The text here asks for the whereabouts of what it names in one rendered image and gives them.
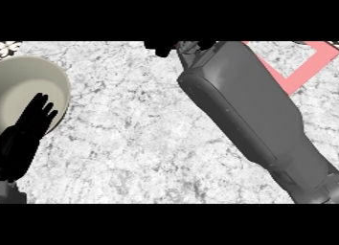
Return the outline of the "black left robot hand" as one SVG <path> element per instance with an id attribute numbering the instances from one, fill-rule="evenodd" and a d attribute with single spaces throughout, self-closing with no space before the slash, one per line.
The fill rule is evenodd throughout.
<path id="1" fill-rule="evenodd" d="M 51 108 L 48 96 L 38 93 L 16 123 L 0 134 L 0 181 L 16 181 L 29 169 L 40 141 L 57 115 Z"/>

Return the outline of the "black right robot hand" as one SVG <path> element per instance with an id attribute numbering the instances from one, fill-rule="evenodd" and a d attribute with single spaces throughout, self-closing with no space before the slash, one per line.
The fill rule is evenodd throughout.
<path id="1" fill-rule="evenodd" d="M 215 45 L 215 41 L 146 41 L 144 47 L 155 50 L 155 55 L 168 57 L 172 50 L 181 54 L 189 54 L 191 51 L 208 50 Z"/>

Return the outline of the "pink cutting board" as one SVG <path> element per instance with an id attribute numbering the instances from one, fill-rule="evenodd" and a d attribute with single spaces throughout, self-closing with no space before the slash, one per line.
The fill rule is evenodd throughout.
<path id="1" fill-rule="evenodd" d="M 284 76 L 276 71 L 262 58 L 258 59 L 289 96 L 317 74 L 330 60 L 339 55 L 339 49 L 335 48 L 326 41 L 307 41 L 307 44 L 315 50 L 315 53 L 296 68 L 287 78 L 284 78 Z"/>

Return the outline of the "beige round bowl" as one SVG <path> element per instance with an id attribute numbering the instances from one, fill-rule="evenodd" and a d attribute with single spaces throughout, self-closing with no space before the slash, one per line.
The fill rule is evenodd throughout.
<path id="1" fill-rule="evenodd" d="M 0 134 L 17 121 L 26 104 L 38 93 L 48 96 L 57 115 L 48 132 L 60 124 L 71 99 L 71 84 L 56 64 L 35 56 L 0 60 Z"/>

